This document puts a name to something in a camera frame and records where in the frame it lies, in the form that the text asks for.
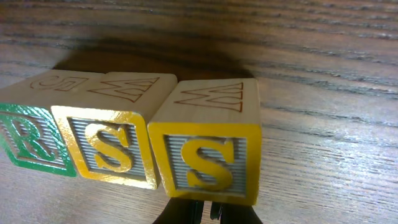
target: wood grain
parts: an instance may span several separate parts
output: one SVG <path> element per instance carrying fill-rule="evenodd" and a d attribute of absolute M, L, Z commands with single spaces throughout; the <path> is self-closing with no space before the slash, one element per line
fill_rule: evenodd
<path fill-rule="evenodd" d="M 48 69 L 259 80 L 264 223 L 398 222 L 395 0 L 1 0 L 0 86 Z M 15 167 L 2 223 L 152 223 L 155 191 Z M 202 223 L 209 218 L 205 205 Z"/>

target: green painted frame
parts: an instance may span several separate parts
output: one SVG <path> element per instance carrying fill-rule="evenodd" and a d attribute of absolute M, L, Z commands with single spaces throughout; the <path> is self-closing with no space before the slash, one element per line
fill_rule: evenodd
<path fill-rule="evenodd" d="M 76 177 L 76 170 L 75 170 L 73 162 L 68 154 L 67 147 L 61 137 L 61 134 L 57 128 L 57 125 L 55 124 L 54 118 L 51 115 L 49 110 L 46 110 L 44 108 L 34 107 L 34 106 L 0 103 L 0 114 L 1 114 L 1 112 L 6 112 L 7 114 L 11 114 L 11 115 L 7 115 L 7 116 L 12 116 L 12 114 L 15 114 L 15 117 L 18 117 L 19 114 L 23 114 L 23 115 L 27 115 L 27 116 L 42 117 L 45 120 L 47 127 L 50 130 L 50 133 L 53 137 L 54 143 L 58 149 L 58 154 L 62 158 L 65 168 L 51 166 L 50 164 L 42 164 L 39 161 L 33 162 L 33 161 L 19 160 L 12 153 L 11 147 L 8 144 L 5 136 L 0 134 L 0 146 L 5 148 L 6 153 L 13 164 L 15 164 L 19 167 L 25 167 L 28 169 L 34 169 L 34 170 L 49 172 L 49 173 L 53 173 L 53 174 L 65 175 L 65 176 L 69 176 L 69 177 Z"/>

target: wooden block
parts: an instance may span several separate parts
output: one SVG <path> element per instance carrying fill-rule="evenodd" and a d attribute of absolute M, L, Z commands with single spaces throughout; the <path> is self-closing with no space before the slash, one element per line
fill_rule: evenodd
<path fill-rule="evenodd" d="M 257 80 L 180 82 L 148 130 L 168 196 L 255 204 L 261 161 Z"/>
<path fill-rule="evenodd" d="M 156 189 L 160 177 L 146 126 L 176 84 L 171 74 L 112 72 L 53 106 L 79 173 Z"/>
<path fill-rule="evenodd" d="M 76 176 L 50 106 L 100 73 L 50 70 L 0 90 L 0 145 L 17 166 Z"/>

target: yellow border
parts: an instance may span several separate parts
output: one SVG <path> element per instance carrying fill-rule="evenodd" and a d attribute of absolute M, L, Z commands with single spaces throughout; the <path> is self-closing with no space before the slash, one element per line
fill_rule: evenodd
<path fill-rule="evenodd" d="M 51 111 L 58 124 L 62 137 L 68 146 L 69 153 L 72 155 L 76 167 L 83 177 L 147 189 L 157 188 L 158 181 L 155 174 L 154 160 L 150 151 L 146 124 L 141 115 L 130 111 L 74 108 L 69 106 L 52 106 Z M 144 165 L 146 181 L 89 171 L 69 125 L 68 118 L 71 117 L 119 124 L 133 124 L 136 127 L 137 140 L 141 152 L 142 163 Z"/>
<path fill-rule="evenodd" d="M 157 165 L 162 176 L 166 194 L 169 197 L 180 197 L 214 202 L 254 205 L 259 190 L 261 164 L 261 127 L 256 124 L 197 124 L 197 123 L 149 123 L 149 137 L 155 153 Z M 165 147 L 164 135 L 218 136 L 246 138 L 246 197 L 212 193 L 176 190 L 169 157 Z"/>

